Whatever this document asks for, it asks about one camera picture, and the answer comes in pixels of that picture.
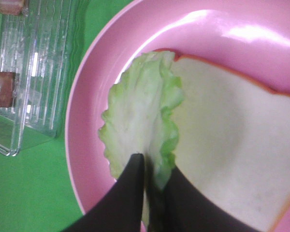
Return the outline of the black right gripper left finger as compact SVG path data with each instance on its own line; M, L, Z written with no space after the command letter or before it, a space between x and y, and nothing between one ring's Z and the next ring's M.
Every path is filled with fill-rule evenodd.
M107 194L65 232L139 232L144 199L145 160L131 155Z

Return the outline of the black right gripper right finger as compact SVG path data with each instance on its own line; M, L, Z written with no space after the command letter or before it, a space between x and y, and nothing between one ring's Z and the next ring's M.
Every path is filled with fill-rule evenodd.
M160 190L148 175L149 232L254 232L255 229L212 203L178 168Z

